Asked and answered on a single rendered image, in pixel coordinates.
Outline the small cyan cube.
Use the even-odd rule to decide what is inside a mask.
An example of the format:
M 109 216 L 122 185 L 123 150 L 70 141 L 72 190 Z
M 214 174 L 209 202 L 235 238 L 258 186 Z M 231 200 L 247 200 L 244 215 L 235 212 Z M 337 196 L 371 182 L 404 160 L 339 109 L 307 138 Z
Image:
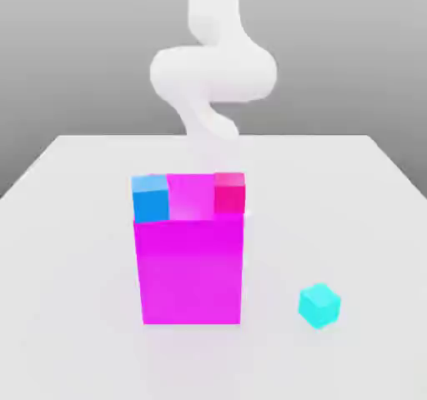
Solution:
M 315 329 L 321 329 L 339 318 L 341 298 L 325 283 L 304 288 L 299 294 L 299 314 Z

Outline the small blue cube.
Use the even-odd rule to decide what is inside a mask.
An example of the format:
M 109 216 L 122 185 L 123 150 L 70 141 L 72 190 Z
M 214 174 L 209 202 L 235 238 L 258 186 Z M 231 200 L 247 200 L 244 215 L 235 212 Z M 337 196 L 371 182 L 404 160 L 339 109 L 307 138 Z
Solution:
M 169 220 L 168 182 L 165 174 L 132 177 L 131 183 L 136 223 Z

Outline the large magenta box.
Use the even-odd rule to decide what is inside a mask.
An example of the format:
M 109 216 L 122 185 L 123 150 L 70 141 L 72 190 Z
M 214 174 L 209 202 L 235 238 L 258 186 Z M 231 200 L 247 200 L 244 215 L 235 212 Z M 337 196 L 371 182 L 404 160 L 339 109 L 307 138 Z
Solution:
M 146 324 L 240 323 L 245 211 L 214 211 L 215 173 L 165 174 L 169 220 L 133 215 Z

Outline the small pink cube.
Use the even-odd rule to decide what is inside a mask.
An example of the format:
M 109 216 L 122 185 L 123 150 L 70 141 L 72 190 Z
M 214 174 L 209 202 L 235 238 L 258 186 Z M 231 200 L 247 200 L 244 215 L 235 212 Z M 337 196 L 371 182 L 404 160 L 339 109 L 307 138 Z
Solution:
M 244 213 L 246 202 L 245 176 L 242 172 L 214 174 L 214 211 L 216 213 Z

